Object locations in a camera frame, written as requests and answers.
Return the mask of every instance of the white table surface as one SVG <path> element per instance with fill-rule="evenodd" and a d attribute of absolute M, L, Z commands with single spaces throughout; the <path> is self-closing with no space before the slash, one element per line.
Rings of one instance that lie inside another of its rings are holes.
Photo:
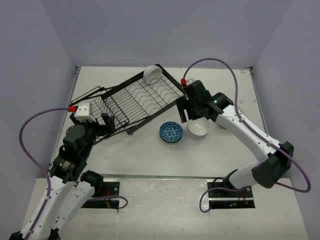
<path fill-rule="evenodd" d="M 291 185 L 287 178 L 280 180 Z M 47 185 L 36 181 L 24 224 Z M 129 204 L 114 209 L 80 209 L 62 240 L 308 240 L 295 193 L 275 185 L 252 187 L 256 208 L 199 210 L 205 179 L 121 179 Z M 208 207 L 208 198 L 203 199 Z"/>
<path fill-rule="evenodd" d="M 142 67 L 84 66 L 80 70 L 72 99 L 96 86 L 112 87 L 120 84 L 143 70 Z M 179 82 L 186 69 L 166 70 Z M 247 69 L 234 71 L 239 82 L 239 107 L 246 117 L 263 129 L 250 72 Z M 222 92 L 234 99 L 234 80 L 227 69 L 195 68 L 189 71 L 187 79 L 190 78 L 201 80 L 212 95 Z M 159 137 L 159 127 L 167 121 L 181 123 L 176 106 L 132 136 L 123 132 L 95 145 L 85 170 L 100 174 L 217 177 L 257 162 L 235 136 L 213 122 L 210 133 L 201 140 L 191 138 L 184 123 L 183 138 L 178 143 L 165 143 Z M 62 145 L 66 130 L 72 125 L 68 114 L 58 146 Z"/>

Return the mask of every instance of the white bowl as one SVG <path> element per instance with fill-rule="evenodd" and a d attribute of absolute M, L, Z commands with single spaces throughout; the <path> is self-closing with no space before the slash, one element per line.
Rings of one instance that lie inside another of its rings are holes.
<path fill-rule="evenodd" d="M 203 138 L 210 132 L 210 122 L 205 117 L 189 120 L 186 124 L 187 132 L 195 138 Z"/>
<path fill-rule="evenodd" d="M 162 76 L 162 69 L 156 65 L 148 66 L 143 72 L 143 79 L 146 84 L 155 83 Z"/>

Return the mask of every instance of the blue patterned bowl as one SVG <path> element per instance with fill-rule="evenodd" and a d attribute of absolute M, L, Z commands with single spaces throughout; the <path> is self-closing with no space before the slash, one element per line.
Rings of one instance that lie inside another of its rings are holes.
<path fill-rule="evenodd" d="M 178 123 L 167 121 L 161 125 L 159 134 L 163 141 L 172 144 L 178 142 L 182 138 L 184 130 Z"/>

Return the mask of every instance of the cable clip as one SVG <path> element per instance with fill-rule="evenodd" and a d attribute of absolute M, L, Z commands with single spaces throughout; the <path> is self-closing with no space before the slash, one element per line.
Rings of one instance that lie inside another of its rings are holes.
<path fill-rule="evenodd" d="M 182 86 L 182 87 L 187 86 L 187 80 L 186 80 L 186 79 L 181 78 L 181 86 Z"/>
<path fill-rule="evenodd" d="M 273 143 L 273 142 L 272 142 L 271 140 L 269 140 L 266 145 L 267 145 L 268 147 L 270 147 L 272 143 Z"/>

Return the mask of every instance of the dish rack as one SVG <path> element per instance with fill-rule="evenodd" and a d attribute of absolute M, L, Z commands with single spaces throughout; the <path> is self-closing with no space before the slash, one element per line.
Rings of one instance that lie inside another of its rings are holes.
<path fill-rule="evenodd" d="M 115 133 L 98 137 L 95 144 L 122 132 L 132 135 L 176 105 L 176 99 L 185 94 L 182 86 L 161 65 L 156 65 L 162 69 L 162 76 L 150 84 L 146 84 L 142 71 L 117 86 L 97 86 L 72 100 L 71 106 L 92 103 L 93 116 L 100 125 L 105 124 L 102 113 L 115 117 Z"/>

